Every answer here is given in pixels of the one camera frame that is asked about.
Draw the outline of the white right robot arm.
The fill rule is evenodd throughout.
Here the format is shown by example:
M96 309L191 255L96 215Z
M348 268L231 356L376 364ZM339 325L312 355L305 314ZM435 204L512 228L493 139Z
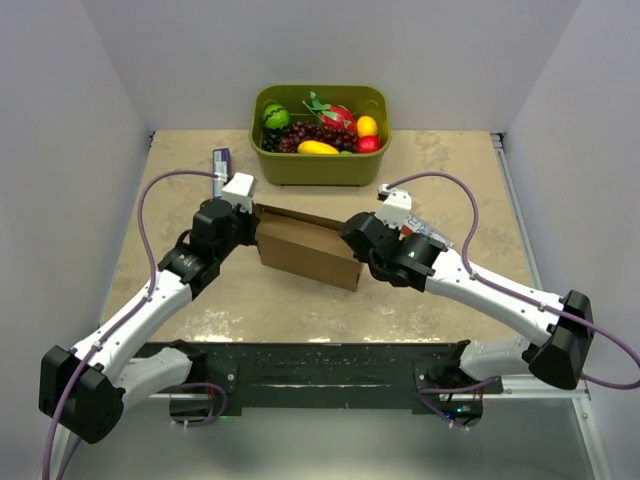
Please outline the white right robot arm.
M340 237L376 280L455 300L518 333L506 342L465 346L445 369L452 390L466 393L488 377L523 373L559 389L577 387L594 337L587 295L559 296L466 268L445 243L419 232L404 236L368 212L349 219Z

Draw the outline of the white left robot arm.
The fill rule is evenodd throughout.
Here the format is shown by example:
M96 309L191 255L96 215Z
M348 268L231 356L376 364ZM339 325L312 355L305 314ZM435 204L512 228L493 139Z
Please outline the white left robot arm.
M200 390L207 380L204 352L176 340L159 353L130 361L150 337L220 274L238 246L253 246L259 223L247 195L204 201L192 226L151 269L143 288L110 320L70 349L52 347L42 358L39 410L95 444L124 411L150 395L179 386Z

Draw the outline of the brown cardboard box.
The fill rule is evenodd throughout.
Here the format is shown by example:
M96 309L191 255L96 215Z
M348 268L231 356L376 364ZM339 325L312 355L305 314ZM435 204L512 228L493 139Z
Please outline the brown cardboard box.
M257 204L254 211L263 265L347 291L358 289L363 266L340 237L343 222L268 204Z

